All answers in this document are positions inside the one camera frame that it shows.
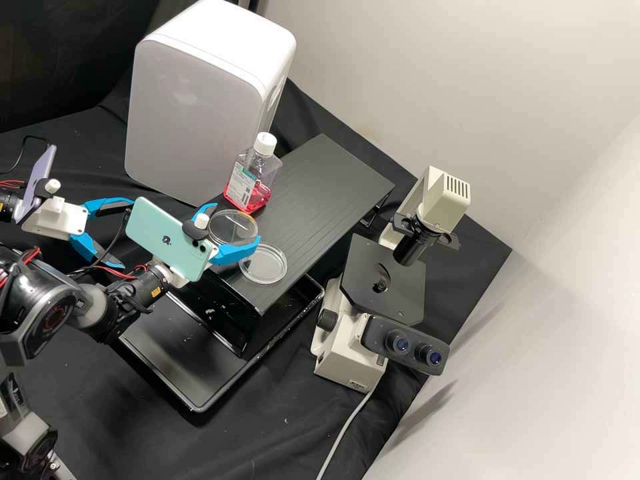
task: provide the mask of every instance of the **white knob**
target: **white knob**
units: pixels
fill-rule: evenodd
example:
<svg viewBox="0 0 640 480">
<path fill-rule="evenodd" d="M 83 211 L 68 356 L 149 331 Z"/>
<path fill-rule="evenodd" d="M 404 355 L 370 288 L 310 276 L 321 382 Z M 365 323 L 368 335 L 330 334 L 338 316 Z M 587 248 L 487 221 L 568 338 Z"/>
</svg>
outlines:
<svg viewBox="0 0 640 480">
<path fill-rule="evenodd" d="M 47 191 L 47 193 L 50 193 L 52 195 L 60 190 L 60 187 L 62 187 L 62 184 L 60 184 L 60 182 L 56 179 L 50 179 L 45 184 L 45 190 Z"/>
<path fill-rule="evenodd" d="M 207 225 L 209 224 L 209 216 L 206 213 L 198 213 L 195 216 L 195 220 L 193 221 L 193 224 L 197 229 L 204 230 L 205 228 L 207 228 Z"/>
</svg>

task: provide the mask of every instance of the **microscope focus knob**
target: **microscope focus knob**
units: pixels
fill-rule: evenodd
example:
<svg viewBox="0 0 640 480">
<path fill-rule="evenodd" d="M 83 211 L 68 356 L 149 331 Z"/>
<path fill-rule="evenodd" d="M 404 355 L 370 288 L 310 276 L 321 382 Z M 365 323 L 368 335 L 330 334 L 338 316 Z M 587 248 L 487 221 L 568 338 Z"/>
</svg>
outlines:
<svg viewBox="0 0 640 480">
<path fill-rule="evenodd" d="M 54 195 L 56 192 L 58 192 L 58 190 L 60 190 L 61 186 L 62 185 L 60 184 L 59 180 L 50 179 L 45 184 L 45 190 L 47 191 L 47 193 L 50 193 L 50 194 Z"/>
<path fill-rule="evenodd" d="M 318 327 L 324 331 L 331 332 L 335 328 L 335 324 L 338 322 L 338 314 L 332 310 L 322 309 L 318 315 Z"/>
</svg>

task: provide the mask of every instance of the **white box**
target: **white box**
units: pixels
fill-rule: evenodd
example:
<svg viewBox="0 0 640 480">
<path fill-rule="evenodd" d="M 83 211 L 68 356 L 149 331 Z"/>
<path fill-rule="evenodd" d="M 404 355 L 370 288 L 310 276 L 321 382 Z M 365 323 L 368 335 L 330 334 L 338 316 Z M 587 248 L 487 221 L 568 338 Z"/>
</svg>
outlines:
<svg viewBox="0 0 640 480">
<path fill-rule="evenodd" d="M 224 0 L 200 0 L 135 49 L 129 176 L 191 205 L 218 195 L 238 153 L 268 131 L 295 39 Z"/>
</svg>

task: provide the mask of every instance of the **smartphone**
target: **smartphone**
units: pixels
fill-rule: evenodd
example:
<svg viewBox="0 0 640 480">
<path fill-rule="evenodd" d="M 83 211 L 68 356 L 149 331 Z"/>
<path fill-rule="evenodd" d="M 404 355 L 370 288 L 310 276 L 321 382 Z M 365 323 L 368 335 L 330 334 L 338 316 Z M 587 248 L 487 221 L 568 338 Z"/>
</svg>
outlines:
<svg viewBox="0 0 640 480">
<path fill-rule="evenodd" d="M 138 197 L 125 229 L 127 236 L 184 278 L 198 281 L 209 266 L 214 245 L 195 241 L 182 231 L 182 222 L 156 204 Z"/>
<path fill-rule="evenodd" d="M 29 176 L 29 181 L 26 184 L 25 195 L 22 198 L 20 206 L 16 208 L 13 214 L 13 219 L 18 225 L 20 225 L 23 220 L 26 220 L 27 216 L 40 206 L 41 200 L 35 196 L 35 184 L 38 183 L 39 180 L 49 178 L 55 151 L 56 146 L 50 145 L 47 151 L 35 162 L 31 170 L 31 175 Z"/>
</svg>

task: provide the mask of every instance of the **petri dish lid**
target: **petri dish lid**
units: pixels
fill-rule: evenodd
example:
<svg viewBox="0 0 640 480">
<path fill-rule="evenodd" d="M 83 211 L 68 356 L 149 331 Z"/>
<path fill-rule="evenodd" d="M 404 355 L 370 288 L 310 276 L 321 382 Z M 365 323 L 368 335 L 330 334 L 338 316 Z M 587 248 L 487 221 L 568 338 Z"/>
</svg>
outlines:
<svg viewBox="0 0 640 480">
<path fill-rule="evenodd" d="M 278 247 L 260 243 L 254 254 L 240 260 L 240 270 L 249 280 L 268 285 L 275 283 L 287 273 L 287 258 Z"/>
<path fill-rule="evenodd" d="M 218 245 L 246 245 L 258 236 L 258 225 L 253 217 L 240 210 L 214 213 L 207 228 L 210 240 Z"/>
</svg>

